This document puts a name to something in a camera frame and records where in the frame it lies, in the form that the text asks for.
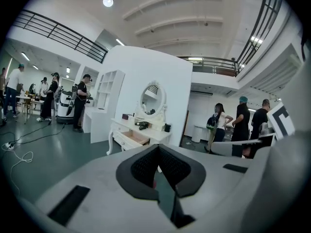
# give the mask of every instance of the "open drawer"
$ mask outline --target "open drawer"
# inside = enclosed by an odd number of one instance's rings
[[[113,137],[125,150],[141,147],[150,141],[149,138],[132,130],[126,132],[114,131]]]

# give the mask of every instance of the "black shirt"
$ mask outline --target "black shirt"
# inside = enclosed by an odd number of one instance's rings
[[[49,89],[48,89],[48,91],[53,91],[53,92],[48,93],[48,94],[47,94],[47,97],[53,99],[53,98],[54,98],[54,92],[55,92],[57,89],[58,89],[58,83],[57,83],[55,80],[53,80],[53,81],[52,81],[52,84],[50,85],[50,87],[49,87]]]
[[[243,115],[243,120],[234,126],[234,132],[232,135],[232,141],[244,141],[248,140],[248,122],[250,118],[250,112],[246,103],[238,105],[237,118],[239,115]]]
[[[262,123],[268,122],[268,117],[267,117],[268,111],[260,108],[256,110],[253,116],[253,132],[251,135],[251,139],[258,139],[259,137],[259,127]]]
[[[83,81],[81,81],[81,82],[78,84],[78,89],[77,89],[77,91],[78,91],[78,90],[81,90],[81,91],[83,91],[83,92],[87,92],[86,84],[85,84]],[[81,96],[81,95],[78,95],[78,94],[77,94],[77,96],[78,96],[81,100],[86,100],[86,96]]]

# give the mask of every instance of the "floor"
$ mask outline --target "floor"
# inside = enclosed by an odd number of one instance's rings
[[[13,119],[8,116],[8,122],[5,127],[0,129],[0,144],[13,141],[13,132],[15,139],[40,129],[48,122],[37,122],[38,116],[32,115],[24,124],[23,115]],[[15,166],[12,171],[12,179],[20,189],[20,196],[24,197],[31,203],[34,203],[39,196],[49,187],[59,182],[61,179],[72,173],[74,170],[83,166],[85,163],[106,156],[109,149],[108,141],[90,144],[90,134],[77,133],[72,131],[71,125],[63,125],[52,122],[50,126],[38,130],[30,135],[23,137],[19,142],[28,142],[40,137],[45,137],[25,145],[15,145],[16,154],[22,157],[25,153],[32,151],[34,157],[31,163],[22,162]],[[120,152],[121,148],[113,142],[114,153]],[[190,137],[184,136],[182,146],[186,149],[205,152],[206,142],[194,143]],[[18,158],[12,152],[0,153],[1,165],[4,172],[10,180],[11,167],[18,162]],[[165,179],[163,173],[156,172],[155,181],[156,190],[159,191],[160,204],[162,211],[170,217],[173,208],[174,191]]]

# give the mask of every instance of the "table leg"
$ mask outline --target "table leg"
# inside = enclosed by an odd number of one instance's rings
[[[110,155],[112,152],[112,134],[113,134],[113,130],[110,129],[109,136],[108,136],[109,151],[106,152],[107,155]]]

